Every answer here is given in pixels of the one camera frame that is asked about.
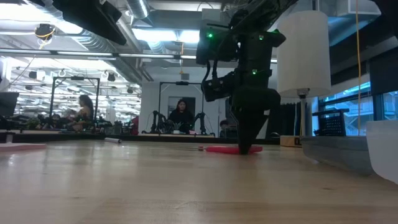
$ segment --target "black equipment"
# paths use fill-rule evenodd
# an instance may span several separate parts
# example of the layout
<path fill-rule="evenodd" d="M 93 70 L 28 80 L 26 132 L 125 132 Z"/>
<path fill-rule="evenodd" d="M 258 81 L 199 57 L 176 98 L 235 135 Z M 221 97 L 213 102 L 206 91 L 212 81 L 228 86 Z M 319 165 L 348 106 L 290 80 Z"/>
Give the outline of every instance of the black equipment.
<path fill-rule="evenodd" d="M 205 135 L 206 134 L 206 128 L 205 128 L 205 113 L 200 112 L 198 113 L 195 118 L 193 119 L 192 127 L 195 127 L 195 123 L 198 119 L 200 119 L 200 134 Z"/>
<path fill-rule="evenodd" d="M 200 29 L 197 63 L 207 66 L 201 88 L 206 101 L 229 97 L 231 112 L 238 123 L 241 154 L 247 154 L 268 116 L 266 110 L 280 105 L 280 95 L 268 89 L 272 48 L 285 41 L 278 30 L 266 32 L 278 17 L 298 0 L 255 0 L 238 10 L 222 26 L 204 21 Z M 214 60 L 212 79 L 210 60 Z M 218 61 L 238 60 L 238 67 L 217 77 Z"/>
<path fill-rule="evenodd" d="M 150 127 L 149 134 L 160 134 L 162 132 L 162 130 L 165 129 L 165 127 L 166 127 L 167 118 L 164 115 L 162 115 L 161 113 L 159 113 L 158 111 L 154 111 L 154 112 L 152 112 L 152 114 L 154 115 L 154 118 L 152 120 L 152 126 Z"/>
<path fill-rule="evenodd" d="M 383 16 L 386 16 L 391 23 L 391 27 L 394 30 L 395 36 L 398 38 L 398 1 L 386 1 L 386 0 L 372 0 L 379 7 Z"/>
<path fill-rule="evenodd" d="M 4 116 L 13 116 L 17 106 L 19 93 L 0 93 L 0 127 L 11 130 L 11 124 Z"/>
<path fill-rule="evenodd" d="M 45 6 L 41 0 L 30 1 Z M 100 0 L 53 0 L 53 6 L 62 12 L 66 21 L 120 45 L 126 44 L 126 38 L 116 25 L 122 13 L 111 3 L 105 1 L 101 4 Z"/>

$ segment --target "desk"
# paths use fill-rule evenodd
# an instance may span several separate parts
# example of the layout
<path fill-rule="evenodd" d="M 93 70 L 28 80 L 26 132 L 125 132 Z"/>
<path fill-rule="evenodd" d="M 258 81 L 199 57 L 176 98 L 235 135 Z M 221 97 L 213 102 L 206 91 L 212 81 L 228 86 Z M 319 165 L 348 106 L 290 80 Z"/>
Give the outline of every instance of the desk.
<path fill-rule="evenodd" d="M 140 134 L 140 136 L 152 137 L 178 137 L 178 138 L 215 138 L 214 135 L 201 135 L 201 134 Z"/>

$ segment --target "window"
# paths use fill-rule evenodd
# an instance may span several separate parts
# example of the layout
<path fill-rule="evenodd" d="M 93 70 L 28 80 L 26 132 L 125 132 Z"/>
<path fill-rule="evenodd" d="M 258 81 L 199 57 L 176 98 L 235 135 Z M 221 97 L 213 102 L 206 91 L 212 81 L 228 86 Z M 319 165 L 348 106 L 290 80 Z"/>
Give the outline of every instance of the window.
<path fill-rule="evenodd" d="M 331 95 L 319 102 L 321 110 L 349 109 L 344 113 L 344 122 L 347 136 L 366 135 L 366 122 L 374 120 L 373 98 L 371 96 L 371 83 L 361 85 L 361 106 L 359 111 L 358 93 L 359 86 L 352 87 L 341 93 Z"/>
<path fill-rule="evenodd" d="M 396 120 L 398 118 L 398 91 L 383 94 L 383 108 L 385 120 Z"/>
<path fill-rule="evenodd" d="M 348 90 L 342 91 L 341 93 L 337 93 L 337 94 L 326 97 L 324 99 L 324 102 L 328 102 L 331 100 L 337 100 L 337 99 L 344 98 L 347 96 L 358 95 L 358 91 L 359 91 L 359 86 L 352 87 Z M 361 93 L 366 93 L 368 91 L 371 91 L 371 82 L 363 83 L 361 85 Z"/>
<path fill-rule="evenodd" d="M 325 106 L 326 110 L 349 109 L 344 113 L 344 122 L 347 136 L 358 135 L 358 99 L 349 100 Z M 361 99 L 361 124 L 360 135 L 366 135 L 366 122 L 373 120 L 373 99 L 365 97 Z"/>

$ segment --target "computer monitor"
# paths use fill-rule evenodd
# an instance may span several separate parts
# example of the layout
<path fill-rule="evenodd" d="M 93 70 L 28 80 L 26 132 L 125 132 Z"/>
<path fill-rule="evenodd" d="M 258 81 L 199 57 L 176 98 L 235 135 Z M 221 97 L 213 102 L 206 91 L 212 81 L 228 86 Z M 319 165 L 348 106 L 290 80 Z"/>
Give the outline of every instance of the computer monitor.
<path fill-rule="evenodd" d="M 0 116 L 14 115 L 19 93 L 0 93 Z"/>

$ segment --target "glass window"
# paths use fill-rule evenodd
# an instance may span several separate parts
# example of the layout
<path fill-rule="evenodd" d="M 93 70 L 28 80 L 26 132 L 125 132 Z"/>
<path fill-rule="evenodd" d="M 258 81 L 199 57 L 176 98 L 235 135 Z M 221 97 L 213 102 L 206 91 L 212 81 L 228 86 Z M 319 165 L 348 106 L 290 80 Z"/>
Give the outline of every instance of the glass window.
<path fill-rule="evenodd" d="M 398 118 L 398 91 L 383 94 L 384 119 L 396 120 Z"/>
<path fill-rule="evenodd" d="M 346 126 L 347 136 L 358 135 L 358 100 L 351 100 L 342 103 L 335 103 L 326 105 L 326 110 L 335 109 L 349 109 L 349 112 L 344 113 L 344 121 Z M 373 120 L 373 99 L 372 97 L 365 97 L 361 99 L 361 127 L 360 135 L 366 135 L 366 122 Z"/>
<path fill-rule="evenodd" d="M 357 95 L 359 91 L 359 86 L 352 87 L 348 90 L 342 91 L 341 93 L 337 93 L 331 96 L 328 96 L 324 99 L 325 102 L 331 100 L 337 100 L 340 98 L 344 98 L 347 96 Z M 361 93 L 366 93 L 367 91 L 371 91 L 371 82 L 363 83 L 361 85 Z"/>

